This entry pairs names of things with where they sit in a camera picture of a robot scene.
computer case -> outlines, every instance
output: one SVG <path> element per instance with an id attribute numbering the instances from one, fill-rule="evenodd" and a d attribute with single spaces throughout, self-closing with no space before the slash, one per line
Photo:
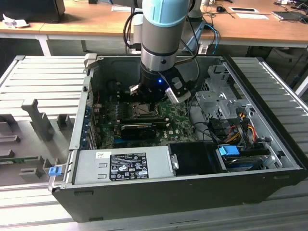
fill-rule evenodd
<path id="1" fill-rule="evenodd" d="M 63 0 L 1 0 L 2 14 L 12 19 L 58 23 L 65 12 Z"/>

white table leg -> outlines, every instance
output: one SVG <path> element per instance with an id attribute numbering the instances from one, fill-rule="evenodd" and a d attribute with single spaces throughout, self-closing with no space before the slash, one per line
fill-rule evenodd
<path id="1" fill-rule="evenodd" d="M 82 51 L 84 51 L 84 52 L 87 52 L 87 51 L 88 51 L 87 45 L 86 45 L 86 41 L 85 41 L 85 40 L 82 40 L 82 41 L 81 41 L 81 47 L 82 47 Z"/>
<path id="2" fill-rule="evenodd" d="M 35 36 L 37 40 L 40 43 L 40 47 L 42 48 L 42 51 L 45 56 L 52 56 L 52 51 L 49 49 L 48 45 L 48 37 L 47 35 L 36 35 Z"/>
<path id="3" fill-rule="evenodd" d="M 299 85 L 297 90 L 295 91 L 296 95 L 301 97 L 305 91 L 308 89 L 308 76 L 305 78 L 305 80 Z"/>

mouse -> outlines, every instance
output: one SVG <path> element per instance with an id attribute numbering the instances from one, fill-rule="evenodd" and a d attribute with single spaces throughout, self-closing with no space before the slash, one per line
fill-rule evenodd
<path id="1" fill-rule="evenodd" d="M 217 11 L 218 13 L 223 13 L 223 12 L 226 11 L 226 8 L 224 8 L 224 7 L 222 7 L 222 6 L 218 6 L 218 7 L 216 8 L 216 11 Z"/>

blue cable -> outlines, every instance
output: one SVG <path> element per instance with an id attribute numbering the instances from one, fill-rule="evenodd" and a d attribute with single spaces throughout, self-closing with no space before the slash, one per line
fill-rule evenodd
<path id="1" fill-rule="evenodd" d="M 217 31 L 211 26 L 211 25 L 209 25 L 209 24 L 206 24 L 209 28 L 211 28 L 212 29 L 212 31 L 215 33 L 215 35 L 216 35 L 216 44 L 215 44 L 215 48 L 214 48 L 214 51 L 213 51 L 213 53 L 212 54 L 214 54 L 215 53 L 215 51 L 216 51 L 216 48 L 217 48 L 217 45 L 218 45 L 218 35 L 217 35 Z"/>

robotic arm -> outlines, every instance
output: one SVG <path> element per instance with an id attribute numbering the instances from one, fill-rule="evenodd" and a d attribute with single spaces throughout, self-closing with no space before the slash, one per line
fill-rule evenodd
<path id="1" fill-rule="evenodd" d="M 174 66 L 184 23 L 195 0 L 103 1 L 143 9 L 141 76 L 139 84 L 131 87 L 131 95 L 141 96 L 147 103 L 166 95 L 173 103 L 188 99 L 189 88 Z"/>

